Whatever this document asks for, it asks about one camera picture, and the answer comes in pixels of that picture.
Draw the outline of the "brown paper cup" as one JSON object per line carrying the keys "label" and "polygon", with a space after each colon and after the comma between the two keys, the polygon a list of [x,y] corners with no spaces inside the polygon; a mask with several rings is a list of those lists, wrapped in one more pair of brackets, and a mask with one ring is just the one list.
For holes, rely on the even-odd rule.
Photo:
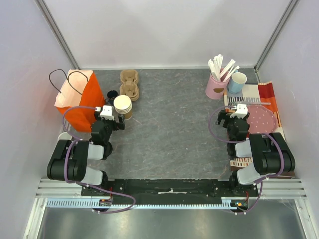
{"label": "brown paper cup", "polygon": [[119,95],[114,99],[114,107],[117,113],[122,114],[126,120],[132,117],[132,101],[126,95]]}

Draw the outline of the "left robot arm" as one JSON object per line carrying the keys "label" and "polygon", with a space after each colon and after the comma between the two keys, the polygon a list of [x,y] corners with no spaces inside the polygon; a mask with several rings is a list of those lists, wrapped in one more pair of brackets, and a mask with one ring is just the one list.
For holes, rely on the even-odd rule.
{"label": "left robot arm", "polygon": [[51,180],[70,181],[92,185],[99,196],[109,192],[108,176],[105,171],[88,166],[89,160],[105,160],[112,153],[109,142],[113,131],[124,130],[123,115],[118,120],[107,119],[102,113],[95,112],[96,121],[91,124],[90,140],[72,142],[60,139],[47,166],[47,177]]}

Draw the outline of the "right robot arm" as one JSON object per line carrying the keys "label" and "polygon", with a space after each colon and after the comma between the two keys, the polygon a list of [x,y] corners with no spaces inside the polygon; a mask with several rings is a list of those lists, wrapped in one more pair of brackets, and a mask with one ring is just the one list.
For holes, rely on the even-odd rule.
{"label": "right robot arm", "polygon": [[232,172],[228,190],[234,196],[240,196],[246,187],[252,189],[255,184],[283,173],[294,171],[295,158],[286,141],[279,132],[249,134],[247,122],[249,113],[238,116],[221,110],[216,124],[223,124],[227,130],[227,153],[232,158],[252,158],[252,163]]}

